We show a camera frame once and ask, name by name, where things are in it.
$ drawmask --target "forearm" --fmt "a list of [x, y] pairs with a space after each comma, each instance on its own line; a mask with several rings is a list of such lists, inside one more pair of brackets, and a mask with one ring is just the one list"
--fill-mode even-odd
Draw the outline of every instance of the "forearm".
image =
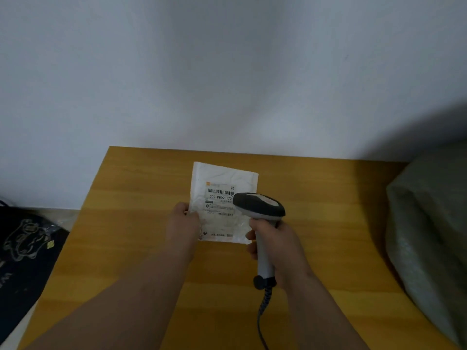
[[188, 253], [165, 245], [56, 324], [28, 350], [157, 349], [164, 337], [186, 269]]
[[304, 276], [286, 292], [300, 349], [368, 350], [317, 277]]

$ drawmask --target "person's right hand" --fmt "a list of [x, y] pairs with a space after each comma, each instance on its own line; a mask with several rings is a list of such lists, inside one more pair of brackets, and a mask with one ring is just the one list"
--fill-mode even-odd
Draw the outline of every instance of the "person's right hand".
[[[300, 239], [287, 223], [281, 221], [274, 228], [265, 220], [252, 218], [250, 227], [253, 230], [246, 237], [255, 240], [256, 233], [261, 235], [269, 261], [276, 268], [276, 281], [281, 288], [289, 291], [300, 280], [313, 275]], [[247, 246], [247, 251], [253, 259], [258, 259], [256, 241]]]

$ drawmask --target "table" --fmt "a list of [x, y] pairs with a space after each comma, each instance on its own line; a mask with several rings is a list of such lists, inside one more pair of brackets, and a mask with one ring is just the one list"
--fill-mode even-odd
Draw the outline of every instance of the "table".
[[[189, 201], [194, 161], [259, 173], [283, 203], [317, 276], [372, 349], [455, 349], [412, 304], [384, 257], [386, 185], [403, 163], [110, 147], [22, 341], [24, 347], [156, 250]], [[245, 245], [200, 242], [162, 349], [260, 349]], [[285, 294], [261, 319], [271, 349], [295, 349]]]

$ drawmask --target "person's left hand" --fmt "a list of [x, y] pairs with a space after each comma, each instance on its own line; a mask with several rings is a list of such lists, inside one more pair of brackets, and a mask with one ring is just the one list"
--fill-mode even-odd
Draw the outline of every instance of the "person's left hand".
[[179, 202], [173, 208], [165, 232], [167, 245], [175, 253], [193, 258], [201, 224], [197, 212], [188, 213], [188, 203]]

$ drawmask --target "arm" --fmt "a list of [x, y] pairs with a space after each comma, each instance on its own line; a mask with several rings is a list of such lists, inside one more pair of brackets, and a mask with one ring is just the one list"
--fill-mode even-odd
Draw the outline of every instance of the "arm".
[[187, 209], [184, 203], [174, 207], [166, 242], [158, 253], [61, 320], [27, 350], [158, 349], [199, 235], [199, 217], [186, 216]]
[[[368, 350], [330, 293], [313, 274], [300, 240], [286, 223], [276, 228], [264, 220], [250, 220], [254, 231], [247, 234], [255, 239], [260, 233], [266, 253], [276, 268], [277, 284], [289, 302], [290, 316], [300, 349]], [[256, 258], [256, 244], [248, 245]]]

